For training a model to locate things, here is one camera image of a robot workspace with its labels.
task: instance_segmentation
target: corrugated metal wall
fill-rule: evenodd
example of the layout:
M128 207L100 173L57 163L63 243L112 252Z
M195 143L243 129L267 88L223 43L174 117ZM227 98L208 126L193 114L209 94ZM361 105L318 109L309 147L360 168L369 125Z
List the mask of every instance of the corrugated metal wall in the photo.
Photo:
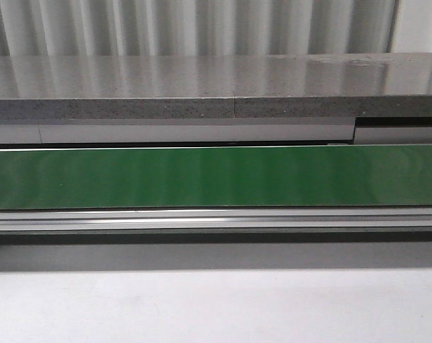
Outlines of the corrugated metal wall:
M0 55L432 52L432 0L0 0Z

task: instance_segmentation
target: glossy surface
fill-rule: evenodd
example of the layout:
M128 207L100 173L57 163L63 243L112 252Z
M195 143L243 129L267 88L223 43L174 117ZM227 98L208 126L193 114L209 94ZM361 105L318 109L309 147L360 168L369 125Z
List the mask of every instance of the glossy surface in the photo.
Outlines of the glossy surface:
M341 116L432 116L432 54L0 56L15 124Z
M432 205L432 145L0 151L0 209Z

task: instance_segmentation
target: aluminum rail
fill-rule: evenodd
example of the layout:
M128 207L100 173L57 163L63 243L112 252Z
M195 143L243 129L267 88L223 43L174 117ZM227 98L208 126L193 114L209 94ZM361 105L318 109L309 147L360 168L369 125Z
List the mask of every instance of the aluminum rail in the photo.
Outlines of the aluminum rail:
M0 212L0 232L397 232L405 228L432 231L432 207Z

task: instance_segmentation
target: horizontal strip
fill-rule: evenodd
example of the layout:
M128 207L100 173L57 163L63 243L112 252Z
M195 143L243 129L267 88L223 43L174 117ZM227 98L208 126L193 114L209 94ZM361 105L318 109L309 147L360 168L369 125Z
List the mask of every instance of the horizontal strip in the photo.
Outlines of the horizontal strip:
M115 212L0 212L0 232L257 229L286 232L432 231L432 208L205 209Z
M365 126L357 127L355 144L432 143L432 126Z
M432 205L432 144L0 151L0 210Z
M0 144L350 141L354 122L354 118L4 121Z

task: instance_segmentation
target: gray countertop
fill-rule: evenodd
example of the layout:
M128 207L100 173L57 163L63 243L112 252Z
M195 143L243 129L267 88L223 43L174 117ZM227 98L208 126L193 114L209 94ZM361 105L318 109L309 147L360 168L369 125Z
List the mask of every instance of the gray countertop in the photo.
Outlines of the gray countertop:
M0 56L0 120L432 116L432 54Z

